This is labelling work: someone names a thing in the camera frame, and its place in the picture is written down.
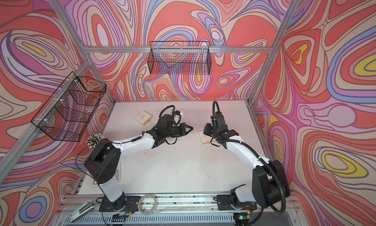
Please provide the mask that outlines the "cream drawer jewelry box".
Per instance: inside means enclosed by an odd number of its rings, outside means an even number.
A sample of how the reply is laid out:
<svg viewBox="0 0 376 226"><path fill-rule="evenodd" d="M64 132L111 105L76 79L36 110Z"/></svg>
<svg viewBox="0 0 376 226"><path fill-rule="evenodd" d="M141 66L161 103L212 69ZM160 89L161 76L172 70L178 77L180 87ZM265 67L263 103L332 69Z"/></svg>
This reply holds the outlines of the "cream drawer jewelry box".
<svg viewBox="0 0 376 226"><path fill-rule="evenodd" d="M210 144L212 137L204 134L203 131L199 131L199 138L202 145Z"/></svg>

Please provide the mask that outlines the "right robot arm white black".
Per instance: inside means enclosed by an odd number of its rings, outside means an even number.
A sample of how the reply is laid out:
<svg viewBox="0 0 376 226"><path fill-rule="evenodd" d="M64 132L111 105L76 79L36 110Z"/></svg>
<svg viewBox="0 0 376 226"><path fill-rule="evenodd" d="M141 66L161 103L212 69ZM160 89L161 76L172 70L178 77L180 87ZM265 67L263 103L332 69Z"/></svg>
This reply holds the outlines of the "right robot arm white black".
<svg viewBox="0 0 376 226"><path fill-rule="evenodd" d="M238 132L228 129L217 101L213 101L211 123L206 124L203 134L215 141L214 146L232 152L252 171L250 186L243 184L230 190L232 206L240 208L242 203L251 202L270 207L279 215L285 213L290 188L282 163L259 154Z"/></svg>

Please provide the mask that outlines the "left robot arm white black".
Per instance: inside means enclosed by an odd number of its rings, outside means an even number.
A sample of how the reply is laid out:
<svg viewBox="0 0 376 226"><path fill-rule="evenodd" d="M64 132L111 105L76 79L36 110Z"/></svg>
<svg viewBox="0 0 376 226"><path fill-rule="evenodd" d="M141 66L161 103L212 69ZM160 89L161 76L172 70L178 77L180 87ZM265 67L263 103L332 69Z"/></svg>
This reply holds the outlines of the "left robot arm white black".
<svg viewBox="0 0 376 226"><path fill-rule="evenodd" d="M182 114L174 105L165 107L159 114L157 124L151 130L137 137L120 141L95 138L94 148L86 158L84 166L97 182L114 211L123 211L127 204L126 196L116 181L116 169L120 159L140 151L154 149L167 142L168 138L177 141L188 135L193 127L181 122Z"/></svg>

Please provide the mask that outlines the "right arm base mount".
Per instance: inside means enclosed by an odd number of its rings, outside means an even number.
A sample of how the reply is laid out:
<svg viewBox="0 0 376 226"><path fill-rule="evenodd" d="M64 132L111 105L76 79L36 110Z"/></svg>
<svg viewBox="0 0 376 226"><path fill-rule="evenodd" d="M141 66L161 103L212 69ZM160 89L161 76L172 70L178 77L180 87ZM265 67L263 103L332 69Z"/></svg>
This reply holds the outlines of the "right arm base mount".
<svg viewBox="0 0 376 226"><path fill-rule="evenodd" d="M252 212L257 210L257 205L252 202L240 202L236 195L216 195L213 200L217 203L220 211L238 211L234 216L236 219L249 219Z"/></svg>

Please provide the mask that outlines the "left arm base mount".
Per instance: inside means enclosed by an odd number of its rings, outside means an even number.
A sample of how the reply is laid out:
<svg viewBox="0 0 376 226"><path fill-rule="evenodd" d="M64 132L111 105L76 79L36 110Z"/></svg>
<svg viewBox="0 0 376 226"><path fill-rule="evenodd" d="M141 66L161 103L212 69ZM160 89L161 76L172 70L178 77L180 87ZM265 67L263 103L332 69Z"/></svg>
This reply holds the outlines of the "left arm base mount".
<svg viewBox="0 0 376 226"><path fill-rule="evenodd" d="M115 202L111 202L106 196L96 199L101 213L115 213L116 219L127 218L137 212L140 196L121 196Z"/></svg>

